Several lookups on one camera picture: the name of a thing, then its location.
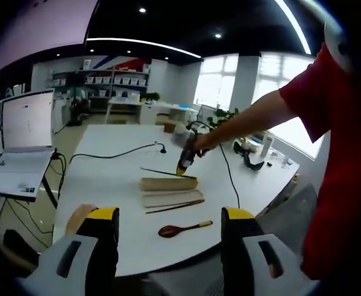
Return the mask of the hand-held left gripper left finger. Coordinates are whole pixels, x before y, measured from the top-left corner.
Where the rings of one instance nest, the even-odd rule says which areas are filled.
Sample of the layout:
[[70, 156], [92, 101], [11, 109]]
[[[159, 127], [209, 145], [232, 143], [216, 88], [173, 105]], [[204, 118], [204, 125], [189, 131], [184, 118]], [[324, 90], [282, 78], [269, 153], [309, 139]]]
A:
[[109, 295], [118, 263], [119, 208], [88, 213], [75, 234], [45, 250], [28, 277], [29, 295]]

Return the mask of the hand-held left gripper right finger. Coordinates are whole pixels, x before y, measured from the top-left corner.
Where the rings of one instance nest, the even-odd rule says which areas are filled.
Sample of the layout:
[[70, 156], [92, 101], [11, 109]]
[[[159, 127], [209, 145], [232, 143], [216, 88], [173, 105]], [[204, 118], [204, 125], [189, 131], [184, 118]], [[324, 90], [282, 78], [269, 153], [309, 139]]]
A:
[[246, 210], [222, 208], [221, 245], [225, 295], [308, 295], [315, 288], [296, 254]]

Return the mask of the person's right hand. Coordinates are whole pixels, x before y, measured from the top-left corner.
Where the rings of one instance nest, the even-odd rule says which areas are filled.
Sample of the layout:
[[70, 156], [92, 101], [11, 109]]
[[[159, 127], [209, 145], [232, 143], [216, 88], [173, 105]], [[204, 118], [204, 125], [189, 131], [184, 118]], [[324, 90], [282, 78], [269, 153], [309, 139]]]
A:
[[193, 144], [193, 151], [199, 158], [219, 145], [219, 141], [215, 138], [213, 133], [198, 134]]

